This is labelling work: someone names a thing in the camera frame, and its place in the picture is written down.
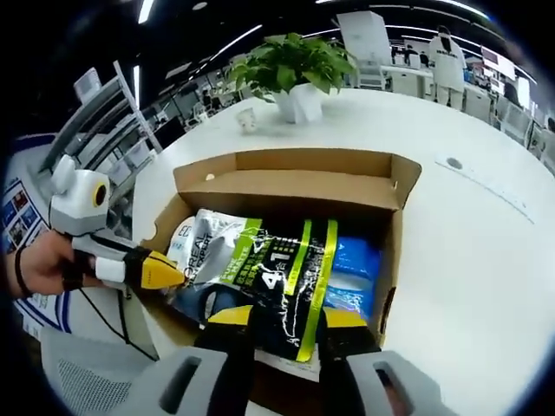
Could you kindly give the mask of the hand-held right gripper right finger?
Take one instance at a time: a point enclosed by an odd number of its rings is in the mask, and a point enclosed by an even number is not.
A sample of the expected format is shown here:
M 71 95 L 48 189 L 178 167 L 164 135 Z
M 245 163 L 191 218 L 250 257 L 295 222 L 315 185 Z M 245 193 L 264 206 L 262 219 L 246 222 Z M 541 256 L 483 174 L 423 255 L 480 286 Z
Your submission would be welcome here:
M 437 382 L 381 350 L 356 312 L 325 308 L 317 341 L 325 415 L 453 415 Z

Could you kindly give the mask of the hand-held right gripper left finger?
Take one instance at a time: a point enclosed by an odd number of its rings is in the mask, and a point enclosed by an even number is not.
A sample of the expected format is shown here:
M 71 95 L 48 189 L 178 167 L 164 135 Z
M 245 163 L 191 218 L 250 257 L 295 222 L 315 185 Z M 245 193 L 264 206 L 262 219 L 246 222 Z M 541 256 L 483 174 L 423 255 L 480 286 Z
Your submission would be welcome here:
M 126 415 L 243 415 L 253 382 L 252 306 L 222 309 L 192 346 L 132 382 Z

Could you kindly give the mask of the person's left hand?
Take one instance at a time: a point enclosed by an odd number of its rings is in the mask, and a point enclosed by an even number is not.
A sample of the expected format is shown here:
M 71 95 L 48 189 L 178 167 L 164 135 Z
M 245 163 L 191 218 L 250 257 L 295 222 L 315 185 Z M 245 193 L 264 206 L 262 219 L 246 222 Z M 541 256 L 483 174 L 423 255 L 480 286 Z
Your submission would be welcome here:
M 14 271 L 21 297 L 60 295 L 65 291 L 94 287 L 101 282 L 76 266 L 75 251 L 67 237 L 46 231 L 15 254 Z

